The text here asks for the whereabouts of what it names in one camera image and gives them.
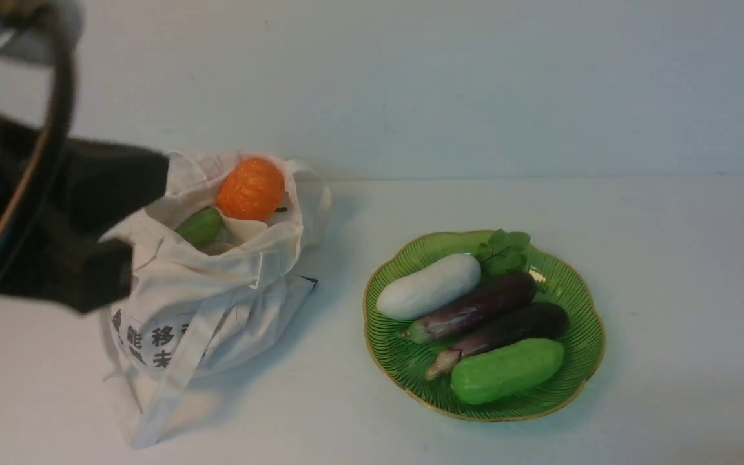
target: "green plate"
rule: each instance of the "green plate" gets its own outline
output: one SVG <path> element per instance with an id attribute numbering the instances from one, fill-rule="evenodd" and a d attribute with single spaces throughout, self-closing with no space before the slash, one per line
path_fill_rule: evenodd
<path id="1" fill-rule="evenodd" d="M 381 291 L 394 280 L 453 253 L 475 253 L 492 231 L 438 232 L 417 238 L 384 263 L 366 287 L 366 344 L 375 363 L 392 382 L 430 409 L 469 421 L 519 421 L 537 418 L 566 406 L 584 387 L 605 355 L 605 328 L 593 306 L 587 284 L 570 265 L 529 246 L 530 273 L 538 283 L 537 300 L 561 305 L 570 315 L 570 330 L 560 342 L 566 353 L 558 372 L 536 388 L 481 406 L 460 402 L 449 377 L 428 382 L 423 374 L 443 344 L 422 345 L 399 338 L 409 322 L 390 320 L 375 308 Z"/>

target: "white table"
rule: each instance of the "white table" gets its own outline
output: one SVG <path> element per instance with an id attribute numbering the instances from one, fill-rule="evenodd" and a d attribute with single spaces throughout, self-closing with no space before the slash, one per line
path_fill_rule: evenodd
<path id="1" fill-rule="evenodd" d="M 0 463 L 744 463 L 744 176 L 336 183 L 321 279 L 278 346 L 197 382 L 133 451 L 101 395 L 94 317 L 0 298 Z M 363 338 L 370 274 L 416 236 L 505 227 L 573 265 L 608 347 L 540 420 L 431 412 Z M 203 400 L 215 399 L 214 402 Z"/>

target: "eggplant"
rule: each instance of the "eggplant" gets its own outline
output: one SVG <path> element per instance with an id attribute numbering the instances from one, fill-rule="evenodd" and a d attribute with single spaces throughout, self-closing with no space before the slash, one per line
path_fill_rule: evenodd
<path id="1" fill-rule="evenodd" d="M 524 339 L 558 339 L 570 328 L 567 312 L 556 304 L 531 304 L 517 312 L 485 324 L 471 335 L 440 353 L 426 370 L 425 378 L 434 380 L 451 373 L 455 364 L 479 353 L 516 344 Z"/>
<path id="2" fill-rule="evenodd" d="M 424 344 L 463 335 L 500 315 L 526 306 L 532 302 L 536 290 L 535 280 L 528 273 L 514 271 L 505 274 L 413 321 L 402 336 Z"/>

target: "cucumber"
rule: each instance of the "cucumber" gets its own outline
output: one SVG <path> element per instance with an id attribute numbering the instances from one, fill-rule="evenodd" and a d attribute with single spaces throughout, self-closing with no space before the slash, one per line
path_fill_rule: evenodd
<path id="1" fill-rule="evenodd" d="M 378 311 L 393 320 L 415 320 L 472 291 L 480 279 L 481 264 L 472 256 L 445 256 L 389 283 L 378 297 Z"/>
<path id="2" fill-rule="evenodd" d="M 213 207 L 206 207 L 183 221 L 174 232 L 195 248 L 202 249 L 214 243 L 221 227 L 220 213 Z"/>
<path id="3" fill-rule="evenodd" d="M 564 346 L 550 339 L 524 339 L 466 358 L 452 369 L 452 392 L 478 406 L 535 388 L 561 367 Z"/>

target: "plate rim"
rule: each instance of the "plate rim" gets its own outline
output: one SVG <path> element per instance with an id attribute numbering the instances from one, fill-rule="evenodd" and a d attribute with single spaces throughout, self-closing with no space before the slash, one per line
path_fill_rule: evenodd
<path id="1" fill-rule="evenodd" d="M 537 413 L 537 414 L 533 414 L 533 415 L 504 416 L 504 417 L 499 417 L 499 418 L 473 418 L 473 417 L 470 417 L 470 416 L 460 415 L 460 414 L 455 414 L 455 413 L 449 412 L 449 411 L 447 411 L 445 409 L 442 409 L 440 407 L 434 406 L 433 404 L 430 404 L 428 401 L 423 400 L 417 394 L 415 394 L 414 392 L 410 391 L 410 389 L 405 388 L 404 385 L 402 385 L 400 382 L 398 382 L 398 380 L 396 380 L 395 378 L 393 378 L 389 374 L 389 371 L 386 371 L 384 369 L 384 367 L 381 366 L 380 361 L 378 361 L 378 357 L 375 356 L 374 351 L 372 351 L 372 344 L 370 344 L 370 342 L 369 342 L 369 317 L 366 315 L 366 296 L 369 295 L 369 288 L 370 288 L 370 286 L 372 286 L 372 280 L 375 279 L 375 276 L 378 276 L 378 273 L 380 273 L 380 271 L 383 270 L 383 268 L 386 267 L 386 265 L 389 265 L 390 263 L 394 262 L 395 259 L 398 258 L 398 256 L 401 255 L 401 253 L 403 253 L 404 250 L 406 250 L 407 247 L 413 245 L 415 242 L 421 241 L 421 240 L 426 239 L 426 238 L 431 238 L 431 236 L 440 236 L 440 235 L 466 236 L 467 234 L 492 233 L 494 231 L 496 231 L 496 230 L 495 229 L 475 229 L 475 230 L 472 230 L 472 231 L 464 231 L 464 232 L 452 232 L 452 231 L 449 231 L 449 232 L 444 232 L 444 231 L 440 231 L 440 232 L 429 232 L 428 234 L 419 236 L 418 238 L 414 238 L 412 241 L 409 241 L 406 244 L 404 244 L 404 246 L 401 247 L 395 253 L 395 255 L 392 256 L 392 258 L 390 258 L 389 260 L 387 260 L 386 262 L 384 262 L 380 267 L 378 267 L 377 269 L 375 269 L 375 271 L 369 277 L 369 281 L 366 282 L 366 288 L 364 289 L 364 297 L 363 297 L 363 304 L 362 304 L 362 309 L 363 309 L 363 314 L 364 314 L 364 340 L 366 341 L 366 350 L 369 351 L 369 356 L 375 362 L 375 365 L 376 365 L 376 367 L 378 367 L 378 370 L 381 370 L 381 373 L 383 373 L 385 377 L 389 378 L 390 382 L 394 383 L 396 386 L 398 386 L 399 389 L 401 389 L 401 391 L 406 392 L 411 398 L 413 398 L 419 404 L 422 404 L 422 406 L 424 406 L 424 407 L 426 407 L 426 408 L 428 408 L 430 410 L 436 411 L 436 412 L 438 412 L 440 414 L 443 414 L 443 415 L 448 416 L 448 417 L 451 417 L 451 418 L 455 418 L 457 420 L 470 421 L 470 422 L 473 422 L 473 423 L 505 423 L 505 422 L 534 420 L 536 418 L 541 418 L 543 416 L 547 416 L 549 414 L 552 414 L 553 412 L 556 412 L 557 410 L 563 409 L 568 404 L 570 404 L 571 402 L 573 402 L 573 400 L 576 400 L 576 397 L 578 397 L 579 394 L 581 394 L 581 391 L 584 391 L 584 387 L 587 385 L 588 380 L 590 380 L 590 378 L 593 377 L 594 374 L 596 374 L 596 371 L 599 370 L 599 366 L 601 366 L 603 359 L 605 359 L 604 358 L 605 357 L 604 355 L 605 355 L 605 353 L 607 351 L 607 347 L 608 347 L 608 335 L 605 332 L 605 327 L 604 327 L 605 326 L 604 325 L 605 323 L 603 323 L 602 317 L 601 317 L 601 315 L 599 315 L 599 312 L 596 311 L 596 303 L 594 302 L 593 294 L 590 291 L 590 286 L 587 286 L 587 282 L 585 282 L 584 277 L 581 276 L 581 273 L 579 273 L 578 271 L 576 271 L 576 268 L 573 268 L 572 265 L 570 265 L 570 263 L 567 263 L 567 262 L 563 261 L 562 259 L 560 259 L 559 257 L 557 257 L 555 255 L 552 255 L 550 253 L 546 253 L 546 251 L 540 250 L 539 248 L 533 246 L 532 243 L 530 244 L 530 247 L 533 247 L 535 250 L 539 251 L 539 253 L 541 253 L 542 255 L 549 256 L 550 258 L 563 263 L 567 268 L 569 268 L 571 271 L 573 271 L 573 273 L 575 273 L 576 276 L 579 277 L 579 281 L 582 283 L 582 285 L 584 286 L 584 288 L 587 289 L 588 298 L 590 298 L 590 310 L 593 311 L 593 314 L 596 316 L 596 320 L 599 321 L 599 328 L 602 330 L 601 331 L 602 332 L 602 351 L 599 354 L 599 360 L 597 360 L 596 365 L 593 366 L 593 369 L 590 370 L 590 372 L 587 374 L 587 376 L 584 378 L 584 380 L 582 380 L 581 384 L 579 384 L 579 386 L 576 388 L 576 390 L 573 392 L 573 394 L 571 394 L 570 397 L 568 397 L 567 399 L 565 399 L 564 401 L 562 401 L 560 404 L 558 404 L 558 406 L 552 407 L 552 408 L 547 409 L 547 410 L 545 410 L 543 412 L 540 412 L 540 413 Z"/>

